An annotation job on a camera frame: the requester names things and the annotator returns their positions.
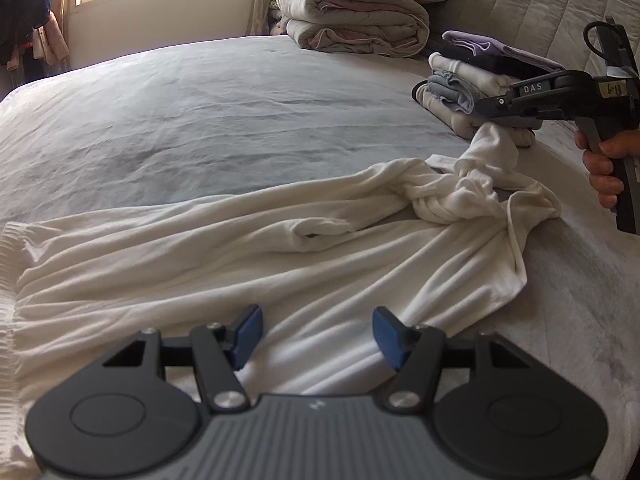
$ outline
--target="folded comforter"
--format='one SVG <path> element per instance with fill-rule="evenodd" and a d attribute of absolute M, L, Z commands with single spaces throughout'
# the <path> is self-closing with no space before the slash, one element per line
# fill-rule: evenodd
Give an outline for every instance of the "folded comforter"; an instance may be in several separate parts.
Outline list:
<path fill-rule="evenodd" d="M 413 0 L 278 0 L 283 28 L 302 48 L 408 57 L 429 37 L 429 15 Z"/>

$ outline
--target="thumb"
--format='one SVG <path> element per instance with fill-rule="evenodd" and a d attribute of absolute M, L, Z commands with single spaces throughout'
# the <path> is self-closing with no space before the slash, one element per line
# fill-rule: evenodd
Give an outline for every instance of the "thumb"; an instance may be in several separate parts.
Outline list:
<path fill-rule="evenodd" d="M 640 131 L 627 130 L 615 137 L 600 143 L 600 151 L 609 158 L 623 158 L 624 156 L 640 156 Z"/>

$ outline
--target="human hand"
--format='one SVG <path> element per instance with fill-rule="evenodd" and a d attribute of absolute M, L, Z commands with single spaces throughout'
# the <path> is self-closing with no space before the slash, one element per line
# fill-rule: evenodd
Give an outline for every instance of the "human hand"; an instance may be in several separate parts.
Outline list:
<path fill-rule="evenodd" d="M 620 193 L 625 189 L 622 181 L 611 176 L 613 173 L 612 158 L 640 156 L 640 130 L 620 132 L 615 137 L 600 143 L 602 153 L 589 150 L 589 143 L 584 133 L 575 133 L 575 145 L 585 150 L 582 162 L 589 170 L 589 183 L 598 192 L 600 205 L 612 209 L 618 203 Z"/>

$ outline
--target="gray folded garment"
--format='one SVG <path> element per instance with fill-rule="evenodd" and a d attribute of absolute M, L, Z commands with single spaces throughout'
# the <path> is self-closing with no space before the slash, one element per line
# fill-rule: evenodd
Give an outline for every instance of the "gray folded garment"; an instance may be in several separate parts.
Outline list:
<path fill-rule="evenodd" d="M 454 112 L 472 114 L 476 101 L 488 97 L 478 87 L 469 81 L 460 79 L 449 70 L 436 68 L 433 75 L 427 78 L 427 90 L 435 95 L 447 108 Z M 542 121 L 526 117 L 501 117 L 492 118 L 492 122 L 512 128 L 530 128 L 538 130 L 542 127 Z"/>

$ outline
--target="white sweater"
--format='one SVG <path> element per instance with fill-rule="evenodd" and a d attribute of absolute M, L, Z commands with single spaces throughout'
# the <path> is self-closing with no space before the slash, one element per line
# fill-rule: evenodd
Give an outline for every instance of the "white sweater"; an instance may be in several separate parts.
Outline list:
<path fill-rule="evenodd" d="M 251 395 L 348 393 L 388 373 L 371 333 L 376 306 L 449 335 L 500 308 L 527 281 L 527 234 L 559 214 L 548 189 L 511 171 L 517 156 L 488 123 L 458 160 L 393 160 L 240 196 L 7 224 L 4 477 L 34 475 L 23 435 L 33 401 L 143 327 L 183 335 L 257 303 L 266 334 L 240 373 Z M 517 191 L 500 202 L 494 187 Z M 372 226 L 408 205 L 414 219 Z"/>

